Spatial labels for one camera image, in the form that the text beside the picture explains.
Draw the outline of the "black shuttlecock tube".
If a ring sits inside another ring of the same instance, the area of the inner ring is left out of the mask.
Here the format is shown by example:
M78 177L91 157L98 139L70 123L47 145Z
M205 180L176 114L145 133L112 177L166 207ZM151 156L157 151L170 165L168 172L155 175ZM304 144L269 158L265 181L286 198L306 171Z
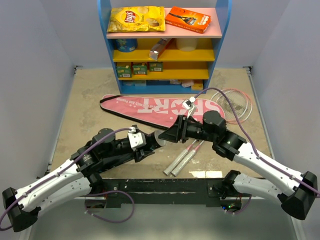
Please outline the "black shuttlecock tube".
M99 167L98 172L106 172L131 160L139 163L145 158L155 154L156 149L166 145L165 140L159 139L160 133L160 130L156 130L150 134L142 132L146 140L146 145L138 147L136 150L132 150L128 137L113 139L110 142L105 140L94 149L97 151L96 157L102 160L102 166Z

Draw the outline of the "pink racket bag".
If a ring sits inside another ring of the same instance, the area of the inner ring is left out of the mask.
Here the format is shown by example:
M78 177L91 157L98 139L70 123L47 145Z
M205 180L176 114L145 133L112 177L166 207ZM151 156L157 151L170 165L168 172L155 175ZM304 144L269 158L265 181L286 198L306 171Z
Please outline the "pink racket bag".
M143 97L106 94L99 101L100 108L110 114L146 126L166 130L179 115L188 115L183 98Z

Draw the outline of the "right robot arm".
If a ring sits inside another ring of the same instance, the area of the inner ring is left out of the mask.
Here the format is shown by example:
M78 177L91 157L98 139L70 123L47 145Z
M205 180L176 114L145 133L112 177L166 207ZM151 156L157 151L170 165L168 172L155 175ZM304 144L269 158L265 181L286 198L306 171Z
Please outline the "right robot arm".
M202 123L179 115L159 138L172 143L184 143L188 138L211 142L216 154L262 177L251 178L237 171L229 172L222 185L227 196L242 193L269 199L279 204L291 217L305 220L319 195L315 174L291 169L258 151L251 139L228 130L226 120L215 110L205 112Z

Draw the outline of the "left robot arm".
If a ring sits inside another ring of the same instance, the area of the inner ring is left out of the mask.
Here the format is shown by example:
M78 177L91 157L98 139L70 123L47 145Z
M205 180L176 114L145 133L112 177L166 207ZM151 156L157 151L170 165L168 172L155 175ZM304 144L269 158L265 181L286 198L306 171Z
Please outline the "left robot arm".
M2 192L9 229L21 232L32 226L47 210L77 197L99 196L106 187L101 173L131 160L136 163L165 146L160 130L145 133L136 125L122 128L127 136L116 138L117 130L103 128L62 165L25 187Z

